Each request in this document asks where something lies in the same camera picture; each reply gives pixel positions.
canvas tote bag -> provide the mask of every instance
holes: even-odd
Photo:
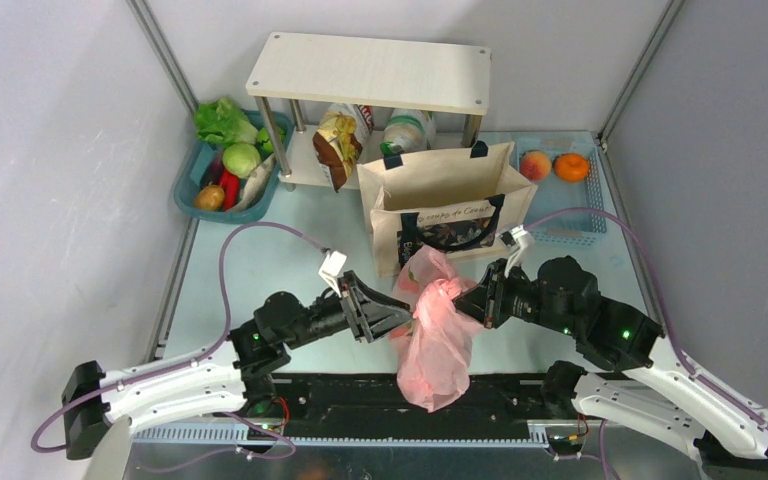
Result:
[[[537,186],[509,164],[514,143],[429,150],[358,166],[378,275],[393,276],[422,245],[452,261],[500,255],[500,227],[522,223]]]

pink plastic bag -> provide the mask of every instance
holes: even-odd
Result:
[[[483,326],[458,313],[452,299],[475,282],[457,275],[446,255],[423,246],[402,268],[393,297],[414,307],[414,321],[394,330],[399,355],[396,380],[405,400],[428,412],[458,399],[469,388],[472,337]]]

plastic bottle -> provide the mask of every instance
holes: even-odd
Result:
[[[381,153],[386,156],[428,150],[436,135],[432,112],[397,108],[384,128]]]

blue basket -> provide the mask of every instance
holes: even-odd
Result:
[[[263,127],[263,118],[261,118],[259,112],[247,110],[246,115],[249,117],[252,125],[258,129]],[[290,137],[293,135],[292,123],[285,115],[280,113],[275,113],[274,115],[275,123],[286,132],[284,138],[284,148],[286,149],[289,147]],[[195,149],[192,158],[189,159],[187,165],[181,170],[181,176],[175,182],[175,191],[173,193],[175,204],[187,215],[207,220],[208,222],[241,224],[260,220],[266,215],[266,209],[269,208],[272,197],[275,195],[275,189],[278,188],[278,174],[280,171],[278,165],[272,170],[272,176],[269,178],[269,183],[267,183],[260,200],[242,212],[209,212],[193,206],[196,195],[201,191],[199,181],[202,175],[204,175],[205,170],[207,170],[208,165],[210,165],[210,162],[213,161],[213,156],[216,155],[217,150],[217,147],[206,142],[201,142],[200,147]]]
[[[551,213],[569,207],[590,207],[604,210],[602,187],[599,183],[599,152],[596,144],[575,132],[547,132],[515,134],[516,156],[513,166],[519,170],[522,156],[531,150],[542,150],[554,160],[564,153],[577,153],[590,161],[590,173],[582,182],[569,183],[552,171],[538,183],[537,193],[528,207],[525,223],[539,220]],[[589,213],[564,215],[533,229],[538,242],[591,247],[605,233],[608,226],[604,217]]]

white wall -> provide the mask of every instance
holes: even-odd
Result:
[[[85,469],[29,440],[75,365],[145,354],[187,124],[125,2],[0,0],[0,479]]]
[[[667,0],[151,2],[200,100],[231,94],[255,108],[245,81],[276,30],[487,45],[493,49],[485,130],[598,131]],[[328,52],[322,52],[323,63]],[[351,65],[334,65],[335,81]],[[308,110],[317,123],[327,105]],[[276,110],[288,111],[276,103]],[[383,124],[389,112],[376,115]],[[441,118],[459,130],[460,117]]]
[[[687,2],[609,145],[684,347],[768,405],[768,2]]]

